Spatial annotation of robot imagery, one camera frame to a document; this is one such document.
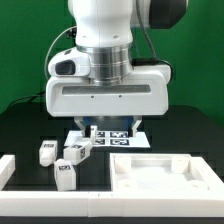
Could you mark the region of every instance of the black tabletop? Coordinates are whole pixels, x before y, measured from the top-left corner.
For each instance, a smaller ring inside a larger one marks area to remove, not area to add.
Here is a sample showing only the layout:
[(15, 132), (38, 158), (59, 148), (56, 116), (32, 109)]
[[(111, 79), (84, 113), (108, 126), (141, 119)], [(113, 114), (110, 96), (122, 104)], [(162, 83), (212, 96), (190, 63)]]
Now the black tabletop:
[[(129, 117), (86, 118), (100, 130), (127, 130)], [(0, 156), (15, 154), (16, 171), (3, 190), (57, 190), (53, 165), (39, 165), (43, 140), (58, 141), (58, 158), (70, 130), (78, 130), (73, 118), (53, 118), (45, 104), (16, 104), (0, 115)], [(143, 117), (151, 148), (93, 148), (91, 156), (75, 166), (78, 191), (110, 191), (109, 154), (189, 153), (203, 157), (224, 181), (224, 129), (193, 107), (170, 106), (163, 116)], [(224, 219), (182, 218), (18, 218), (1, 217), (4, 223), (224, 223)]]

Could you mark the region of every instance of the white cube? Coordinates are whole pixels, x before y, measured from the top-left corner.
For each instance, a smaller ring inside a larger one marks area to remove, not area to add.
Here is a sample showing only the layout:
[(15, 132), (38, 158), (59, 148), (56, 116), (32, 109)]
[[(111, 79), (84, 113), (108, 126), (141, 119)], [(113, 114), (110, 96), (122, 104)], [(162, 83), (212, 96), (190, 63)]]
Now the white cube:
[(75, 145), (64, 149), (64, 159), (71, 161), (73, 165), (78, 165), (90, 156), (92, 146), (90, 141), (77, 142)]
[(57, 160), (54, 163), (54, 175), (58, 191), (76, 189), (76, 173), (70, 161)]

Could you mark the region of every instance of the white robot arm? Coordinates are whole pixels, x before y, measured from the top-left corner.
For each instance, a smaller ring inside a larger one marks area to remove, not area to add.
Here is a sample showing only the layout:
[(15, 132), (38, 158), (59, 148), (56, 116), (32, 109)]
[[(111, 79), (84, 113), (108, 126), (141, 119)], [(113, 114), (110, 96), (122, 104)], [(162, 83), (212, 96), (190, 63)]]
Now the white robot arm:
[(188, 1), (140, 0), (138, 10), (136, 1), (68, 1), (77, 23), (77, 46), (49, 63), (46, 95), (52, 116), (142, 116), (167, 111), (171, 69), (131, 64), (131, 26), (136, 26), (139, 11), (144, 26), (170, 28), (185, 13)]

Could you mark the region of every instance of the green wall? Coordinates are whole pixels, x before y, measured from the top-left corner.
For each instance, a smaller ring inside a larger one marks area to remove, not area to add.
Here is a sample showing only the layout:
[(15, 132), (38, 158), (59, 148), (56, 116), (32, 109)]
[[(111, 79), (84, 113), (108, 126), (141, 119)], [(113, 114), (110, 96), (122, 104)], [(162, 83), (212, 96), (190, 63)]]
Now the green wall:
[[(197, 107), (224, 127), (224, 1), (189, 0), (185, 17), (171, 30), (153, 30), (157, 54), (175, 67), (172, 105)], [(14, 99), (44, 90), (46, 52), (73, 24), (67, 0), (0, 0), (0, 112)], [(149, 50), (140, 32), (140, 54)], [(56, 50), (69, 48), (65, 38)]]

